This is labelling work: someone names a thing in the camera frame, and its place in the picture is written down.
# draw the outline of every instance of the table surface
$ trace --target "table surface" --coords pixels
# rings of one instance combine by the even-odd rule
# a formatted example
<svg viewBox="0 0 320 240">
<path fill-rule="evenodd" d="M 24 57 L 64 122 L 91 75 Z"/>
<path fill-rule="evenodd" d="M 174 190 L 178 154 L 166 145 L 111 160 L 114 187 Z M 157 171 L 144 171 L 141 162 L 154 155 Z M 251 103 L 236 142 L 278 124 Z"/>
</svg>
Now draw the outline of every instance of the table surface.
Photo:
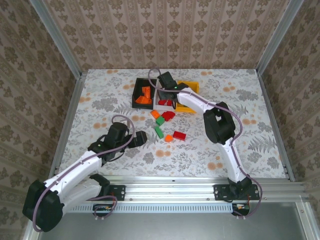
<svg viewBox="0 0 320 240">
<path fill-rule="evenodd" d="M 243 134 L 236 141 L 242 164 L 258 178 L 285 178 L 274 132 L 254 69 L 162 69 L 176 81 L 199 82 L 204 98 L 228 104 L 243 123 Z M 166 143 L 159 139 L 150 110 L 131 107 L 136 78 L 146 78 L 148 69 L 91 69 L 88 71 L 75 113 L 59 171 L 63 171 L 87 150 L 98 137 L 108 133 L 111 118 L 122 114 L 133 120 L 137 131 L 147 134 L 142 147 L 127 149 L 117 161 L 98 172 L 120 176 L 227 177 L 224 159 L 216 144 L 205 134 L 199 113 L 176 112 L 161 129 L 166 136 L 186 133 L 186 140 Z M 236 132 L 239 124 L 236 120 Z"/>
</svg>

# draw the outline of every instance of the wall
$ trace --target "wall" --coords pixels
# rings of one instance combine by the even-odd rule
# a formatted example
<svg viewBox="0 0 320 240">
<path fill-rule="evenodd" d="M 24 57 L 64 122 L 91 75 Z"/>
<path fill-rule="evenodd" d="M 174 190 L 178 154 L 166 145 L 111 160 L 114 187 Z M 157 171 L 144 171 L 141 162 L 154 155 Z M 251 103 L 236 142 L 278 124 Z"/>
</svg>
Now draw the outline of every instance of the wall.
<svg viewBox="0 0 320 240">
<path fill-rule="evenodd" d="M 28 187 L 48 177 L 74 84 L 28 0 L 1 0 L 1 240 L 16 240 L 23 234 Z"/>
<path fill-rule="evenodd" d="M 298 181 L 320 217 L 320 1 L 305 0 L 262 75 Z"/>
<path fill-rule="evenodd" d="M 289 0 L 47 0 L 82 71 L 254 69 Z"/>
</svg>

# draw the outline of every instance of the green cube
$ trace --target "green cube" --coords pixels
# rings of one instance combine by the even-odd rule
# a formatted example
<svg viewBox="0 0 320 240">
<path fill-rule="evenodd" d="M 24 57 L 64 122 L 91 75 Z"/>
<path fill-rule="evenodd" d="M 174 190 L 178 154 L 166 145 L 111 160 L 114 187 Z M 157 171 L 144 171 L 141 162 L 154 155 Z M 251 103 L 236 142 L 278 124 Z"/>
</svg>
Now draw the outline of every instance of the green cube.
<svg viewBox="0 0 320 240">
<path fill-rule="evenodd" d="M 165 122 L 165 119 L 163 116 L 160 116 L 158 117 L 156 120 L 155 120 L 156 124 L 158 124 L 159 126 L 161 126 L 162 124 L 164 124 Z"/>
<path fill-rule="evenodd" d="M 160 127 L 156 126 L 154 130 L 160 139 L 164 138 L 164 133 L 161 131 Z"/>
</svg>

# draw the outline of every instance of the purple cable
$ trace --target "purple cable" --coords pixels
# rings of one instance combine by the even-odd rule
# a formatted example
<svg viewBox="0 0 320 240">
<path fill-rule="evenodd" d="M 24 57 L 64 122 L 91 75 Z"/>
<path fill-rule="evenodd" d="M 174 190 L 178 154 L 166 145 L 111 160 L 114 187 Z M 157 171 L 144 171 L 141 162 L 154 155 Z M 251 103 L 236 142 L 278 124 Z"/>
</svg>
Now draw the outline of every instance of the purple cable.
<svg viewBox="0 0 320 240">
<path fill-rule="evenodd" d="M 117 204 L 118 204 L 118 199 L 117 199 L 117 197 L 115 197 L 115 196 L 108 195 L 108 196 L 93 197 L 93 198 L 88 199 L 88 201 L 95 201 L 95 200 L 101 200 L 101 199 L 113 199 L 113 200 L 115 200 L 115 203 L 114 203 L 113 207 L 111 208 L 111 210 L 109 211 L 109 213 L 104 216 L 104 218 L 106 219 L 106 218 L 109 217 L 109 216 L 112 214 L 112 212 L 115 210 L 115 208 L 116 208 L 116 206 L 117 206 Z M 98 216 L 97 216 L 97 210 L 98 210 L 99 208 L 102 208 L 102 207 L 105 207 L 105 206 L 104 206 L 104 205 L 98 205 L 98 206 L 95 207 L 94 212 L 93 212 L 93 215 L 94 215 L 95 217 L 98 217 Z"/>
<path fill-rule="evenodd" d="M 41 229 L 37 228 L 37 224 L 36 224 L 37 212 L 38 212 L 39 205 L 40 205 L 42 199 L 44 198 L 44 196 L 47 194 L 47 192 L 48 192 L 54 185 L 58 184 L 59 181 L 60 181 L 61 179 L 63 179 L 68 173 L 70 173 L 72 170 L 74 170 L 76 167 L 78 167 L 79 165 L 83 164 L 84 162 L 86 162 L 86 161 L 88 161 L 88 160 L 90 160 L 90 159 L 92 159 L 92 158 L 94 158 L 94 157 L 98 157 L 98 156 L 103 155 L 103 154 L 108 154 L 108 153 L 111 153 L 111 152 L 115 152 L 115 151 L 117 151 L 117 150 L 120 150 L 120 149 L 126 147 L 126 146 L 134 139 L 134 136 L 135 136 L 135 133 L 136 133 L 136 129 L 135 129 L 134 123 L 131 121 L 131 119 L 128 118 L 128 117 L 126 117 L 126 116 L 117 114 L 117 115 L 114 115 L 114 116 L 112 117 L 112 119 L 111 119 L 111 122 L 112 122 L 112 123 L 114 123 L 114 119 L 115 119 L 116 117 L 122 117 L 122 118 L 126 119 L 127 121 L 129 121 L 129 123 L 131 124 L 131 126 L 132 126 L 132 136 L 130 137 L 130 139 L 129 139 L 125 144 L 123 144 L 123 145 L 121 145 L 121 146 L 118 146 L 118 147 L 116 147 L 116 148 L 114 148 L 114 149 L 110 149 L 110 150 L 107 150 L 107 151 L 99 152 L 99 153 L 97 153 L 97 154 L 93 154 L 93 155 L 91 155 L 91 156 L 86 157 L 85 159 L 83 159 L 82 161 L 78 162 L 76 165 L 74 165 L 74 166 L 71 167 L 70 169 L 68 169 L 66 172 L 64 172 L 64 173 L 63 173 L 60 177 L 58 177 L 51 185 L 49 185 L 49 186 L 43 191 L 43 193 L 40 195 L 40 197 L 39 197 L 39 199 L 38 199 L 38 201 L 36 202 L 35 207 L 34 207 L 34 211 L 33 211 L 33 215 L 32 215 L 32 226 L 33 226 L 33 229 L 34 229 L 36 232 L 38 232 L 38 233 L 42 232 Z"/>
<path fill-rule="evenodd" d="M 215 105 L 215 104 L 213 104 L 213 103 L 211 103 L 211 102 L 209 102 L 209 101 L 206 102 L 206 101 L 204 101 L 201 97 L 197 96 L 196 94 L 194 94 L 194 93 L 192 93 L 192 92 L 183 91 L 183 90 L 167 90 L 167 89 L 162 89 L 162 88 L 160 88 L 160 87 L 155 86 L 155 85 L 152 83 L 151 78 L 150 78 L 150 73 L 151 73 L 152 70 L 157 70 L 160 75 L 161 75 L 161 72 L 160 72 L 160 69 L 159 69 L 158 67 L 152 67 L 152 68 L 149 70 L 149 72 L 148 72 L 148 80 L 149 80 L 150 85 L 151 85 L 152 87 L 154 87 L 155 89 L 157 89 L 158 91 L 167 92 L 167 93 L 184 93 L 184 94 L 190 94 L 190 95 L 194 96 L 195 98 L 199 99 L 200 101 L 202 101 L 202 102 L 203 102 L 204 104 L 206 104 L 206 105 L 212 106 L 212 107 L 214 107 L 214 108 L 220 109 L 220 110 L 222 110 L 222 111 L 225 111 L 225 112 L 231 114 L 231 115 L 234 116 L 235 119 L 239 122 L 240 131 L 239 131 L 239 133 L 238 133 L 238 134 L 231 140 L 231 142 L 230 142 L 231 150 L 232 150 L 232 153 L 233 153 L 233 155 L 234 155 L 236 164 L 238 165 L 240 171 L 241 171 L 247 178 L 249 178 L 250 180 L 254 181 L 254 182 L 256 183 L 256 185 L 260 188 L 260 198 L 259 198 L 259 201 L 258 201 L 256 207 L 255 207 L 255 208 L 253 209 L 253 211 L 252 211 L 251 213 L 249 213 L 247 216 L 243 216 L 241 213 L 239 213 L 239 212 L 237 212 L 237 211 L 234 211 L 234 212 L 235 212 L 236 214 L 240 215 L 240 217 L 242 217 L 243 219 L 244 219 L 245 217 L 250 217 L 251 215 L 253 215 L 253 214 L 258 210 L 258 208 L 259 208 L 259 206 L 260 206 L 260 204 L 261 204 L 262 195 L 263 195 L 263 190 L 262 190 L 262 187 L 261 187 L 260 183 L 259 183 L 257 180 L 255 180 L 253 177 L 249 176 L 249 175 L 242 169 L 242 167 L 240 166 L 240 162 L 239 162 L 239 160 L 238 160 L 238 158 L 237 158 L 236 151 L 235 151 L 234 146 L 233 146 L 233 143 L 235 142 L 235 140 L 236 140 L 237 138 L 239 138 L 240 135 L 241 135 L 242 132 L 243 132 L 243 125 L 242 125 L 241 119 L 240 119 L 234 112 L 230 111 L 229 109 L 226 109 L 226 108 L 224 108 L 224 107 Z"/>
</svg>

